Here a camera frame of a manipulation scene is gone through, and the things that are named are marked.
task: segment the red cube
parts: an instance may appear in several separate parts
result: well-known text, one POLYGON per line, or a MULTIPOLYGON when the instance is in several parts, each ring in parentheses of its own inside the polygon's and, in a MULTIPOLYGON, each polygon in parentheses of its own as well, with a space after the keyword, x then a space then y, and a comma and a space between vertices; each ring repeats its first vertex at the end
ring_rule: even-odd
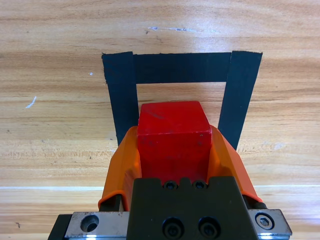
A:
POLYGON ((212 130, 198 101, 143 104, 137 146, 143 178, 206 181, 212 130))

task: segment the black tape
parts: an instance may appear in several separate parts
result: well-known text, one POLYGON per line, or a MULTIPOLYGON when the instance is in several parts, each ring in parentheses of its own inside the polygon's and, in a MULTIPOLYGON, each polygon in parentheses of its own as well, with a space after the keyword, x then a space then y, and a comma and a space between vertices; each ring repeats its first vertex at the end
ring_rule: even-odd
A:
POLYGON ((225 82, 230 52, 134 55, 137 84, 225 82))
POLYGON ((241 131, 262 53, 233 51, 226 80, 218 129, 234 149, 237 149, 241 131))
POLYGON ((138 125, 136 84, 226 82, 218 129, 237 149, 262 53, 102 54, 118 144, 138 125))
POLYGON ((108 84, 118 144, 132 126, 138 125, 139 107, 132 52, 103 54, 104 77, 108 84))

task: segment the wood grain surface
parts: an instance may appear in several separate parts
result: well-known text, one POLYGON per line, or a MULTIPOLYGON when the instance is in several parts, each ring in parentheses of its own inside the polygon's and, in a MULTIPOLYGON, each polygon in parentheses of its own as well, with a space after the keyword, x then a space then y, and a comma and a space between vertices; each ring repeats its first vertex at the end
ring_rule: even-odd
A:
MULTIPOLYGON (((0 0, 0 239, 46 240, 58 214, 97 210, 117 149, 102 52, 232 50, 263 52, 237 151, 292 239, 319 240, 318 0, 0 0)), ((199 100, 217 125, 224 88, 137 90, 199 100)))

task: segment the metal plate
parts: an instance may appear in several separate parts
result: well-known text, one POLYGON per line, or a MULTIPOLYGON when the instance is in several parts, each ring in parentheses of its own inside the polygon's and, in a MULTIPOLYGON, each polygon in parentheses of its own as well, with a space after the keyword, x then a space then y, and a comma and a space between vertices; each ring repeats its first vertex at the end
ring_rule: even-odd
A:
POLYGON ((128 220, 128 211, 74 212, 65 238, 70 240, 126 239, 128 220))
POLYGON ((260 240, 290 239, 292 231, 280 209, 249 209, 248 212, 260 240), (260 222, 262 216, 266 216, 266 222, 260 222))

